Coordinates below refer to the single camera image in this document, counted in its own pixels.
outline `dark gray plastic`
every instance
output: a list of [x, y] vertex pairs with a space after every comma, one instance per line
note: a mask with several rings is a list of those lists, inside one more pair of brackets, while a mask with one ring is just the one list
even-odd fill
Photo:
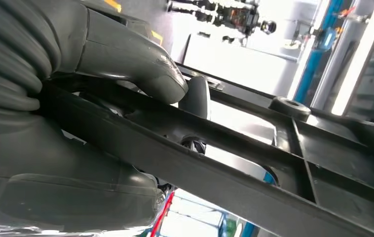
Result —
[[153, 180], [31, 113], [40, 79], [76, 69], [87, 19], [79, 1], [0, 0], [0, 231], [124, 230], [159, 212]]
[[210, 119], [210, 92], [204, 77], [193, 77], [188, 81], [188, 93], [178, 103], [178, 108], [204, 119]]
[[184, 97], [187, 84], [162, 47], [93, 10], [89, 19], [79, 73], [129, 80], [167, 104]]

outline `blue metal pole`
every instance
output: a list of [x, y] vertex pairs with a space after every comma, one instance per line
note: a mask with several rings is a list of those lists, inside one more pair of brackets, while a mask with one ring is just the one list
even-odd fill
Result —
[[[343, 0], [331, 0], [327, 13], [325, 15], [324, 22], [321, 25], [321, 30], [325, 30], [329, 27], [333, 27], [336, 21], [336, 16], [334, 13], [339, 12], [341, 9]], [[297, 89], [294, 100], [300, 103], [303, 103], [306, 98], [306, 93], [309, 90], [310, 84], [312, 83], [313, 76], [315, 75], [316, 70], [318, 69], [319, 62], [321, 61], [322, 52], [314, 51], [311, 52], [309, 56], [306, 69], [300, 80], [299, 87]]]

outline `red pole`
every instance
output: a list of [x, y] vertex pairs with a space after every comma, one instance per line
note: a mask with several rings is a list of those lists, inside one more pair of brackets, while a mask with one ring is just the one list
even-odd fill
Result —
[[168, 200], [167, 200], [167, 202], [165, 203], [164, 210], [162, 211], [162, 213], [161, 213], [160, 216], [158, 217], [158, 220], [157, 220], [157, 221], [155, 222], [155, 224], [153, 225], [152, 231], [151, 231], [151, 233], [150, 233], [150, 237], [155, 237], [156, 232], [158, 231], [159, 227], [160, 227], [161, 224], [162, 224], [162, 220], [164, 219], [164, 216], [167, 214], [168, 210], [170, 209], [171, 202], [173, 201], [174, 194], [175, 194], [175, 192], [172, 192], [172, 193], [169, 195]]

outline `flexible hose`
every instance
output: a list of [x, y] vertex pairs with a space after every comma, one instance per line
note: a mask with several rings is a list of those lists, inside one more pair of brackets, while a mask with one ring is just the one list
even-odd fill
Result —
[[0, 0], [0, 109], [34, 111], [40, 79], [60, 62], [60, 49], [47, 19], [30, 2]]

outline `black plastic frame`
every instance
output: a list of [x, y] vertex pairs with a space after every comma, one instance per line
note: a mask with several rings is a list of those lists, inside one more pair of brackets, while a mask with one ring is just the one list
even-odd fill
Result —
[[[374, 237], [374, 124], [313, 110], [317, 123], [268, 108], [274, 96], [203, 75], [212, 100], [270, 121], [277, 147], [129, 89], [86, 77], [86, 93], [133, 113], [121, 118], [45, 83], [42, 113], [66, 131], [281, 237]], [[194, 138], [272, 168], [279, 186], [195, 153]]]

